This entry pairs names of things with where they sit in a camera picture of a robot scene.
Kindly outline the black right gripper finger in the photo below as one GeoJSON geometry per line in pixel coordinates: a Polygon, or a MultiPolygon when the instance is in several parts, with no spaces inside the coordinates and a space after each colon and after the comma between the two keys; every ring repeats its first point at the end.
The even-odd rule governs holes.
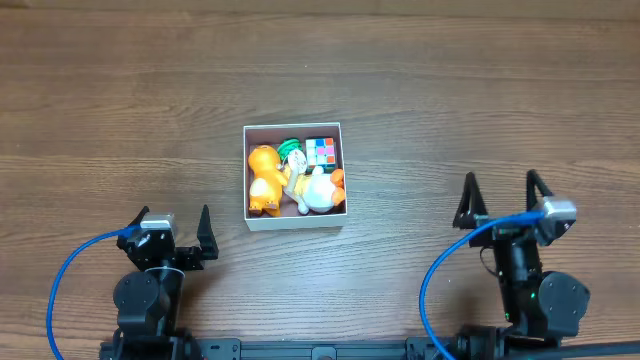
{"type": "Polygon", "coordinates": [[[542,197],[553,196],[554,193],[542,180],[540,175],[535,169],[531,169],[526,174],[526,210],[533,210],[538,204],[538,196],[542,197]]]}
{"type": "Polygon", "coordinates": [[[487,219],[488,211],[482,198],[479,184],[475,174],[469,172],[465,176],[462,197],[454,215],[452,227],[473,230],[487,219]]]}

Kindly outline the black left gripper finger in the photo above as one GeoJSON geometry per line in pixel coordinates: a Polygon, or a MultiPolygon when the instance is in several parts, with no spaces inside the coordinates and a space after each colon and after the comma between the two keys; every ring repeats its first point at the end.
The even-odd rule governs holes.
{"type": "Polygon", "coordinates": [[[197,239],[200,243],[202,252],[202,258],[204,260],[217,260],[219,256],[219,249],[211,226],[211,218],[209,207],[203,206],[198,229],[197,239]]]}
{"type": "Polygon", "coordinates": [[[136,217],[131,221],[131,223],[127,226],[127,229],[131,232],[135,230],[139,230],[141,228],[141,222],[144,216],[149,212],[149,207],[144,206],[140,212],[136,215],[136,217]]]}

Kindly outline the orange bear figure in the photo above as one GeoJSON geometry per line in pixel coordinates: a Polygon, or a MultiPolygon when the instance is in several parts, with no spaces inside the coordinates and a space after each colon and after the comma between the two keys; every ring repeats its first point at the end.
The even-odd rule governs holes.
{"type": "Polygon", "coordinates": [[[254,179],[249,188],[249,212],[263,212],[272,217],[281,215],[280,203],[288,178],[282,172],[278,152],[269,145],[257,146],[248,157],[254,179]]]}

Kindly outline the white rattle drum toy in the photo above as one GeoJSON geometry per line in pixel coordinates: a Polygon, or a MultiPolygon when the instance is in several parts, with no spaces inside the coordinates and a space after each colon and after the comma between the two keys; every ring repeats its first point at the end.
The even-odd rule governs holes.
{"type": "Polygon", "coordinates": [[[296,183],[298,181],[298,177],[302,173],[305,173],[308,167],[307,158],[302,150],[294,149],[289,152],[286,160],[290,168],[290,176],[285,188],[285,193],[288,196],[294,198],[294,191],[296,183]]]}

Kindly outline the white and yellow duck plush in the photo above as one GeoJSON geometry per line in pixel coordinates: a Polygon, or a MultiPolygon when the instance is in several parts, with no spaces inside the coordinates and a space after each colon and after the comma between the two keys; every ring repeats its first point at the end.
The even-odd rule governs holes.
{"type": "Polygon", "coordinates": [[[323,168],[316,168],[311,174],[296,174],[286,165],[283,174],[288,179],[284,191],[297,203],[298,211],[303,215],[310,211],[327,213],[346,200],[342,169],[325,173],[323,168]]]}

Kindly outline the green round cap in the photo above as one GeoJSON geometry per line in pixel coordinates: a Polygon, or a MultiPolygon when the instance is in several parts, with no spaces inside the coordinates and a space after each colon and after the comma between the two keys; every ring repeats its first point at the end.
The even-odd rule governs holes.
{"type": "Polygon", "coordinates": [[[294,150],[303,150],[300,140],[298,138],[285,139],[277,148],[280,160],[284,162],[294,150]]]}

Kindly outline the multicolour puzzle cube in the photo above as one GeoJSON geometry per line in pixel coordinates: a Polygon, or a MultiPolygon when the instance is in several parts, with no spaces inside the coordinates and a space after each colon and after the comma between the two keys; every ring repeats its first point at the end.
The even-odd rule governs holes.
{"type": "Polygon", "coordinates": [[[316,167],[321,167],[326,172],[332,172],[336,168],[336,148],[333,138],[307,138],[305,147],[308,172],[312,172],[316,167]]]}

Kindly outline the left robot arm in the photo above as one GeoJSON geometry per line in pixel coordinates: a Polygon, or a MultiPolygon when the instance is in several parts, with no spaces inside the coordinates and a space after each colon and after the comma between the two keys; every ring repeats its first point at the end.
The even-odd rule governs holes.
{"type": "Polygon", "coordinates": [[[114,288],[117,329],[112,342],[101,345],[101,359],[204,358],[191,331],[177,323],[186,273],[202,270],[206,261],[219,256],[209,207],[201,211],[197,246],[178,246],[175,233],[173,214],[152,213],[145,207],[129,224],[128,232],[117,238],[117,247],[136,270],[114,288]]]}

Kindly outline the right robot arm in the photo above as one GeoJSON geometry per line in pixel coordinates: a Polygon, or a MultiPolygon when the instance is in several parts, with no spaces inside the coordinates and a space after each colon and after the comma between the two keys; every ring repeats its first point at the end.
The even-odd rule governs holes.
{"type": "Polygon", "coordinates": [[[539,249],[575,223],[572,201],[555,195],[536,170],[526,175],[526,210],[540,212],[532,224],[506,222],[480,231],[471,248],[493,251],[507,328],[464,326],[447,349],[460,359],[497,359],[523,350],[557,348],[575,337],[590,299],[589,289],[562,272],[545,271],[539,249]]]}

